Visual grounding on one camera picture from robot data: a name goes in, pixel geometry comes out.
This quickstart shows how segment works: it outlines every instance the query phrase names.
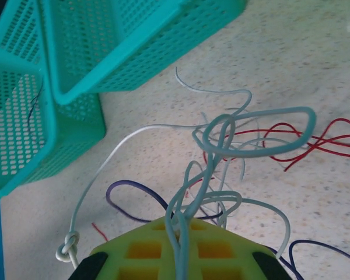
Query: teal plastic basket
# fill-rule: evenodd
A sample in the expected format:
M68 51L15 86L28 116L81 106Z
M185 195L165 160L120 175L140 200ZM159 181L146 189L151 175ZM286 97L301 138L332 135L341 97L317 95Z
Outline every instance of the teal plastic basket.
M0 18L0 198L57 174L105 135L97 94L54 101L41 30L35 1L8 0Z
M239 16L246 2L45 1L57 102L138 88Z

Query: mesh basket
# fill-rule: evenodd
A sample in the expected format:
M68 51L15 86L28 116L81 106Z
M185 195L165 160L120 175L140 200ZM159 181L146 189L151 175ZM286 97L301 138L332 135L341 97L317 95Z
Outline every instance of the mesh basket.
M46 1L55 99L136 89L231 22L246 1Z
M0 18L0 198L53 176L103 138L97 94L57 105L37 3L9 0Z

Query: black corner piece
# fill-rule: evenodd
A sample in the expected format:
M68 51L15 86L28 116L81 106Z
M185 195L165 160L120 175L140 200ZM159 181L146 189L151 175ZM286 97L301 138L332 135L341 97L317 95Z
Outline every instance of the black corner piece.
M70 276L69 280L96 280L100 270L108 255L105 252L99 252L85 258Z
M262 252L253 253L253 257L267 280L292 280L276 258Z

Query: white floor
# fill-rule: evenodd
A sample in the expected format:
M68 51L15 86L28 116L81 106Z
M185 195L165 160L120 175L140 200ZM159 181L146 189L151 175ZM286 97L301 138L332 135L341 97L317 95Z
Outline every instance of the white floor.
M317 115L316 134L337 118L350 118L350 0L251 0L241 17L133 92L102 95L107 136L61 174L24 185L2 200L7 280L68 279L73 268L55 259L68 232L72 211L96 169L118 142L137 128L155 123L199 124L200 112L212 118L243 96L189 92L174 78L174 67L189 84L209 90L248 88L248 110L310 106ZM263 128L293 117L260 121ZM336 125L330 135L350 133ZM139 224L113 210L107 187L136 180L169 201L181 186L194 143L190 132L144 132L124 145L97 178L77 219L81 260L103 242L95 222L112 239ZM201 151L196 150L201 158ZM231 164L228 182L244 197L269 202L290 219L291 240L314 239L350 253L350 159L314 152L284 173L271 159ZM155 218L163 210L139 191L122 187L113 200L133 215ZM228 229L278 247L281 219L263 208L242 205ZM350 261L332 251L299 245L295 258L305 279L350 279Z

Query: wire knot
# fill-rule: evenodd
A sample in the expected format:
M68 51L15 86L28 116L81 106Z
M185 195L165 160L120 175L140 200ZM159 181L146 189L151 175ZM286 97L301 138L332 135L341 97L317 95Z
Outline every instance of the wire knot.
M56 259L64 263L70 263L76 256L78 248L76 245L79 242L79 232L69 232L65 237L65 242L59 246L56 252Z

